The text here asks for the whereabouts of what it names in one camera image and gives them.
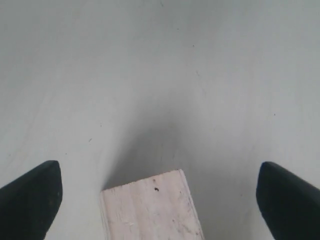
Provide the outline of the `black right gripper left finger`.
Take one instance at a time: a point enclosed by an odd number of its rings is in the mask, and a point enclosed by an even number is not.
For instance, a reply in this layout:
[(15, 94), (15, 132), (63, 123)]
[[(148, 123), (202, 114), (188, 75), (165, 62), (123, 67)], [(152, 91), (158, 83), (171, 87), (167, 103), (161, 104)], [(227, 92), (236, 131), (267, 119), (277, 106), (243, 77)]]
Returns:
[(48, 160), (0, 189), (0, 238), (43, 240), (63, 199), (60, 164)]

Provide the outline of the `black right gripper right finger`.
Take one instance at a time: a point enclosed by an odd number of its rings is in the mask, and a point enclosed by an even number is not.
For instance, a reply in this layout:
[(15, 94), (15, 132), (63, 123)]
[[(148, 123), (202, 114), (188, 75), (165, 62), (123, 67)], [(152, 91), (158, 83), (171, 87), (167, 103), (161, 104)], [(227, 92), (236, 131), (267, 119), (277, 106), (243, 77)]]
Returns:
[(275, 240), (320, 238), (320, 190), (282, 166), (261, 164), (256, 201)]

